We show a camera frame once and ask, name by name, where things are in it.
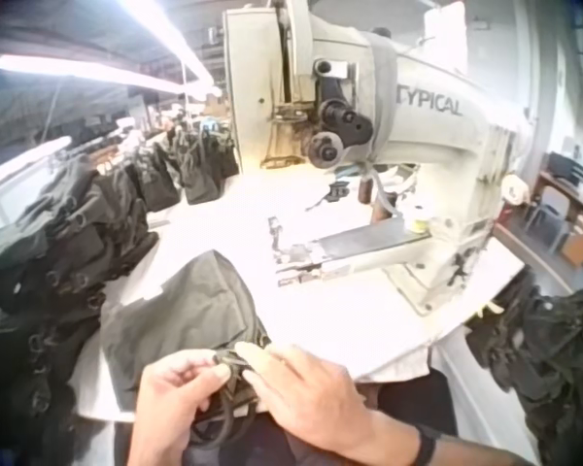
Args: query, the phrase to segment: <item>floor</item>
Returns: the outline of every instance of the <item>floor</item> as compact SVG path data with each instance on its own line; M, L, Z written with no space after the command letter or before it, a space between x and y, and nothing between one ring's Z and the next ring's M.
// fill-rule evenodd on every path
M544 294L568 295L583 288L583 268L576 269L560 254L551 254L553 225L540 223L525 231L520 212L495 228L495 236L536 272L538 285Z

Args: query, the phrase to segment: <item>left hand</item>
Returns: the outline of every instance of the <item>left hand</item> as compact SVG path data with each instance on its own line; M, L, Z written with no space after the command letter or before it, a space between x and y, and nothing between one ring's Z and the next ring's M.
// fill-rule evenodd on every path
M136 406L129 466L181 464L196 410L209 408L209 397L231 376L214 364L215 352L186 349L143 371Z

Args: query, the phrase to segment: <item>chair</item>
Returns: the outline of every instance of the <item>chair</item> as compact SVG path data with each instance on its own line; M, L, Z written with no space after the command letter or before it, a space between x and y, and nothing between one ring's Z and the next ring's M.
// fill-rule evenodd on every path
M559 229L549 250L555 253L570 231L570 222L566 220L569 209L570 200L566 196L552 186L545 186L537 206L530 212L525 231L529 232L542 219L554 219L559 224Z

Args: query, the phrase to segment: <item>right hand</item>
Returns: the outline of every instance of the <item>right hand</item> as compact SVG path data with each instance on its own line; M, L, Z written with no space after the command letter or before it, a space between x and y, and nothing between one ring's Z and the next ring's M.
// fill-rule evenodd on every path
M372 436L372 414L345 368L294 346L238 343L244 371L276 422L299 439L342 456Z

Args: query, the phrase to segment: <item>white sewing machine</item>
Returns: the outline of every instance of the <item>white sewing machine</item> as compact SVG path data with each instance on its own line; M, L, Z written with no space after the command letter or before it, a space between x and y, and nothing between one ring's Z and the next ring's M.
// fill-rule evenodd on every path
M375 164L420 166L413 218L293 247L280 258L280 283L383 267L422 315L462 292L503 196L523 188L501 186L528 142L524 116L389 39L312 16L306 0L228 11L224 28L245 171L356 163L379 182Z

